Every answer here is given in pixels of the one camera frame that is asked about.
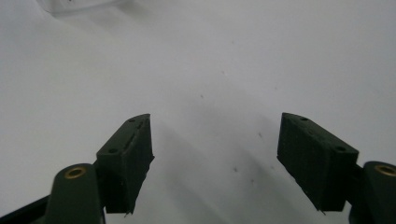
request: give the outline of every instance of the white surface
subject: white surface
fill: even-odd
[[[347,223],[277,161],[280,116],[311,118],[360,165],[396,163],[395,21],[392,0],[138,0],[57,19],[2,1],[0,215],[151,113],[134,215],[107,223]]]

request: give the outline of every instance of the screw hole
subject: screw hole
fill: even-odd
[[[75,167],[70,169],[64,174],[64,178],[66,179],[75,179],[85,174],[87,170],[84,167]]]
[[[116,153],[116,152],[118,152],[118,151],[119,151],[119,150],[116,149],[116,148],[111,148],[111,149],[108,150],[109,153]]]
[[[396,176],[396,169],[387,165],[377,165],[375,169],[383,174],[383,175],[390,175],[390,176]]]
[[[347,149],[344,148],[344,147],[337,147],[336,150],[337,150],[337,151],[340,151],[340,152],[345,152],[345,151],[347,151]]]

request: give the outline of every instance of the white tabletop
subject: white tabletop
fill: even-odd
[[[53,18],[0,4],[0,215],[50,193],[130,117],[156,159],[107,223],[347,223],[276,159],[282,112],[396,163],[396,2],[136,0]]]

